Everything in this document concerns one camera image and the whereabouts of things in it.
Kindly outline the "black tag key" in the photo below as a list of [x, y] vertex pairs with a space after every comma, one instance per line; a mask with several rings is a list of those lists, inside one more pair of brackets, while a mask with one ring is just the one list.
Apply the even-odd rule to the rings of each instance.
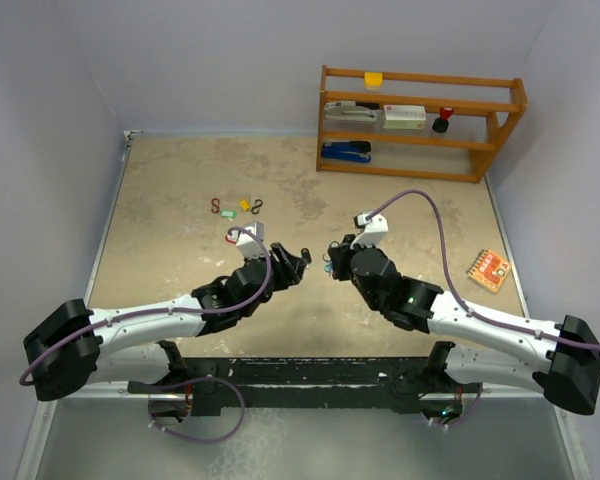
[[312, 257], [311, 257], [311, 253], [309, 251], [308, 248], [302, 248], [301, 249], [301, 256], [303, 258], [303, 261], [305, 263], [305, 267], [308, 268], [311, 263], [312, 263]]

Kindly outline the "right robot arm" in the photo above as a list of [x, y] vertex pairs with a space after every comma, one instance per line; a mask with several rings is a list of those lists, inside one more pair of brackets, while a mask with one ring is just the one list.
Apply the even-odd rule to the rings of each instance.
[[425, 366], [436, 391], [492, 383], [535, 391], [553, 405], [591, 415], [600, 390], [600, 342], [581, 318], [533, 320], [476, 305], [456, 292], [401, 274], [375, 247], [347, 235], [327, 249], [331, 276], [351, 282], [370, 310], [394, 326], [451, 337]]

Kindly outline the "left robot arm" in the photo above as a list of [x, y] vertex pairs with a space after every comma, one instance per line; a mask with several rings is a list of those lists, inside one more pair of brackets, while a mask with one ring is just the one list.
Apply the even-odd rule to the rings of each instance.
[[122, 309], [66, 301], [24, 338], [28, 366], [19, 382], [33, 387], [40, 401], [110, 381], [155, 384], [174, 392], [184, 384], [186, 369], [164, 341], [235, 327], [274, 293], [298, 285], [310, 263], [308, 249], [293, 255], [274, 243], [231, 274], [172, 300]]

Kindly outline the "green tag key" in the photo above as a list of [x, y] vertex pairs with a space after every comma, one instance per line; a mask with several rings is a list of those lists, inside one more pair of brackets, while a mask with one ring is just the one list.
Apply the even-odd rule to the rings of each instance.
[[219, 215], [222, 218], [235, 219], [237, 217], [237, 212], [235, 210], [223, 209], [219, 212]]

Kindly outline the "blue tag key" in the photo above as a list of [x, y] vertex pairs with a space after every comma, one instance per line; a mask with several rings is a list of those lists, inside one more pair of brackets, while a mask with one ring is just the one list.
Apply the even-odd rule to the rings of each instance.
[[329, 257], [329, 255], [327, 253], [322, 255], [322, 260], [324, 263], [324, 271], [328, 274], [331, 275], [332, 274], [332, 262], [331, 259]]

